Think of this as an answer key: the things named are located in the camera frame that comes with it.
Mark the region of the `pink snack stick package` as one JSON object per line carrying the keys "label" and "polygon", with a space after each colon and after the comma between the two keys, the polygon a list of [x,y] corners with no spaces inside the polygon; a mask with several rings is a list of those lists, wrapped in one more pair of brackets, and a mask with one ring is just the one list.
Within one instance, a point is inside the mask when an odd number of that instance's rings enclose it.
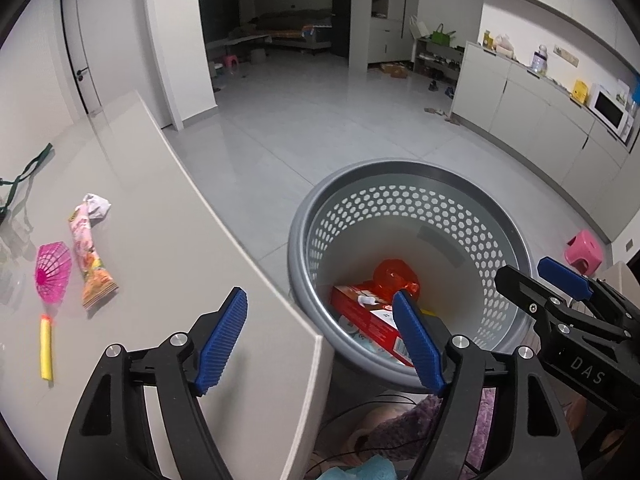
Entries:
{"label": "pink snack stick package", "polygon": [[116,292],[118,285],[105,266],[94,246],[89,209],[86,202],[78,205],[68,219],[73,237],[76,260],[84,279],[82,306],[89,310]]}

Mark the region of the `white bottle on counter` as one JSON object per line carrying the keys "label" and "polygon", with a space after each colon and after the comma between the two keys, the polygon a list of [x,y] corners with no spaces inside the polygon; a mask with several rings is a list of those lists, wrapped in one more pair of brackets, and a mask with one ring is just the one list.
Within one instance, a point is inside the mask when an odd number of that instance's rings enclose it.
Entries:
{"label": "white bottle on counter", "polygon": [[532,62],[529,69],[540,76],[544,76],[547,73],[548,67],[548,51],[544,44],[541,44],[534,52]]}

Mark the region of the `baby wipes pack blue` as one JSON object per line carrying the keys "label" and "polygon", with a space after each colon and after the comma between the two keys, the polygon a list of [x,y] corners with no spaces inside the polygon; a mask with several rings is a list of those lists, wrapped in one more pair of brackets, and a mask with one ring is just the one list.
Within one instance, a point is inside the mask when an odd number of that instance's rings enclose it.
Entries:
{"label": "baby wipes pack blue", "polygon": [[356,325],[352,324],[352,322],[350,322],[348,318],[345,318],[344,315],[341,315],[338,319],[338,325],[347,336],[352,338],[352,340],[355,341],[356,344],[359,344],[364,350],[367,350],[376,356],[382,356],[384,359],[390,358],[390,355],[385,349],[363,333]]}

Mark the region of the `white paper ball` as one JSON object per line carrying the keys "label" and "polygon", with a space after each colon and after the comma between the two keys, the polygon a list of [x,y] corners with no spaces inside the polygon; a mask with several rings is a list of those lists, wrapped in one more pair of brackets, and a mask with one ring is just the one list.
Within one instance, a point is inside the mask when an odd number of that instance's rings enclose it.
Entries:
{"label": "white paper ball", "polygon": [[84,203],[86,204],[91,224],[103,221],[112,208],[109,200],[93,193],[88,193],[84,196]]}

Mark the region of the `yellow box on counter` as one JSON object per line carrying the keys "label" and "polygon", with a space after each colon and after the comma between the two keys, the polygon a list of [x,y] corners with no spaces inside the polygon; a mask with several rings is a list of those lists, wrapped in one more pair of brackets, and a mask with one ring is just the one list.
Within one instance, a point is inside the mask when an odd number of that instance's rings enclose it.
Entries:
{"label": "yellow box on counter", "polygon": [[589,87],[585,81],[576,79],[572,90],[572,99],[580,105],[586,105],[588,102]]}

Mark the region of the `grey door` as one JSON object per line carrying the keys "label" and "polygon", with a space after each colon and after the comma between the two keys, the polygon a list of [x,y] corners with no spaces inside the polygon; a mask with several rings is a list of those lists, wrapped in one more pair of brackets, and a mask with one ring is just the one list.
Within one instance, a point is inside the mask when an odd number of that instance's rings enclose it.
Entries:
{"label": "grey door", "polygon": [[127,66],[127,0],[61,0],[70,66],[87,113],[131,89]]}

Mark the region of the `pink plastic stool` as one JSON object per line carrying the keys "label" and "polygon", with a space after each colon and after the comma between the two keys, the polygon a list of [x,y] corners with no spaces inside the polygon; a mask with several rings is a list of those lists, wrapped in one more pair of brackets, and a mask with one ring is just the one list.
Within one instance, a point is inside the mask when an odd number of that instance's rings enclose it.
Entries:
{"label": "pink plastic stool", "polygon": [[604,260],[604,253],[594,235],[581,230],[567,242],[564,259],[578,273],[593,276]]}

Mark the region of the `red plastic bag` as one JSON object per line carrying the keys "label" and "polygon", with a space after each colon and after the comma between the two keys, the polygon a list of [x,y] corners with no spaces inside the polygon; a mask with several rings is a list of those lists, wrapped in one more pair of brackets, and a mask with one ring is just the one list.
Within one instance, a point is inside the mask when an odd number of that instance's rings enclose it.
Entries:
{"label": "red plastic bag", "polygon": [[404,290],[413,300],[420,298],[419,278],[401,259],[382,261],[373,272],[372,283],[375,295],[388,304],[393,302],[393,296],[401,290]]}

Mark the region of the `grey cabinet row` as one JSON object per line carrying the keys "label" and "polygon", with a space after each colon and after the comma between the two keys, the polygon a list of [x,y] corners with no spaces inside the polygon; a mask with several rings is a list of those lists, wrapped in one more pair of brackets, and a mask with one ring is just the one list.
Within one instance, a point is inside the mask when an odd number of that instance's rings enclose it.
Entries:
{"label": "grey cabinet row", "polygon": [[638,214],[638,134],[623,143],[524,65],[469,42],[451,113],[536,172],[610,242]]}

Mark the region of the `white microwave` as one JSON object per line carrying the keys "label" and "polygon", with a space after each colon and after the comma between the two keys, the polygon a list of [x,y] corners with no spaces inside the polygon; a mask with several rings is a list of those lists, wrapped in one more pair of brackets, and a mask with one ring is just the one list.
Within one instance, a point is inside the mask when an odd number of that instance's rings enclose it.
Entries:
{"label": "white microwave", "polygon": [[629,86],[620,79],[613,92],[609,92],[602,84],[593,84],[588,91],[587,107],[623,143],[628,141],[630,135],[628,98]]}

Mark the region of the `yellow foam dart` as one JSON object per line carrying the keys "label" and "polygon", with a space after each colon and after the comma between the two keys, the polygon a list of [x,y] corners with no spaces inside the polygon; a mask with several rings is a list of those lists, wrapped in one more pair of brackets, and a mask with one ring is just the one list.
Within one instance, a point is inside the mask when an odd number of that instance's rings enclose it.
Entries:
{"label": "yellow foam dart", "polygon": [[41,315],[40,318],[39,344],[40,377],[47,382],[52,382],[52,322],[46,314]]}

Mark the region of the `green handbag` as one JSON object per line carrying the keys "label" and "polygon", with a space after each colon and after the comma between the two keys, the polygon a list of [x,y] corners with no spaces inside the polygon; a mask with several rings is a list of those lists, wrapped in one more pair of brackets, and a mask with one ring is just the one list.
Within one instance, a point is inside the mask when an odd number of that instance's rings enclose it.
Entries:
{"label": "green handbag", "polygon": [[450,30],[450,32],[446,32],[444,24],[440,23],[430,35],[430,41],[433,44],[437,44],[441,47],[450,47],[451,41],[454,40],[454,36],[456,36],[456,32],[454,30]]}

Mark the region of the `toothpaste box red white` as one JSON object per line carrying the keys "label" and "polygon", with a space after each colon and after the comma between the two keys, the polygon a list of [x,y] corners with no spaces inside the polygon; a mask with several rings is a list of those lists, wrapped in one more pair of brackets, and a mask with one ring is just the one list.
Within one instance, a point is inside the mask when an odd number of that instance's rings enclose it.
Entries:
{"label": "toothpaste box red white", "polygon": [[393,306],[376,296],[372,281],[357,285],[336,285],[330,297],[331,307],[348,318],[363,333],[390,355],[392,362],[412,367],[408,350],[399,335],[393,316]]}

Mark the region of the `grey perforated laundry basket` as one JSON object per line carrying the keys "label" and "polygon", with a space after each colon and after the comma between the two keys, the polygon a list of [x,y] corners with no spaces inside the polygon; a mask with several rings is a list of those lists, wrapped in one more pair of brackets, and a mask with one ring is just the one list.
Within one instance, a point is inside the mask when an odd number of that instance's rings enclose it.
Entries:
{"label": "grey perforated laundry basket", "polygon": [[484,350],[511,353],[532,326],[496,289],[496,272],[506,264],[532,272],[525,240],[498,203],[426,162],[358,162],[326,177],[298,207],[288,237],[288,281],[338,362],[365,378],[400,391],[423,389],[411,367],[375,356],[347,336],[330,304],[334,286],[370,280],[386,259],[404,260],[418,276],[421,308]]}

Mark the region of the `pink plastic mesh basket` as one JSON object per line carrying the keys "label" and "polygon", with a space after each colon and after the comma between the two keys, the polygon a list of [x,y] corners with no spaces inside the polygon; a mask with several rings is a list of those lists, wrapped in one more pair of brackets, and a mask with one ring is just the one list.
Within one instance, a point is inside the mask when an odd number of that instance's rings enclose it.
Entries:
{"label": "pink plastic mesh basket", "polygon": [[35,284],[39,297],[46,304],[58,304],[64,298],[72,256],[63,242],[41,245],[38,248],[35,266]]}

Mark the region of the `small pink stool far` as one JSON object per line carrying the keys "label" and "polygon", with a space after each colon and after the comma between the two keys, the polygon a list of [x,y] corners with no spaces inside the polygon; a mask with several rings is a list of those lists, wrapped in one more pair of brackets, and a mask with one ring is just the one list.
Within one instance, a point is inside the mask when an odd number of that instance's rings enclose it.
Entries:
{"label": "small pink stool far", "polygon": [[229,74],[236,74],[239,70],[240,62],[236,55],[227,54],[224,56],[224,68]]}

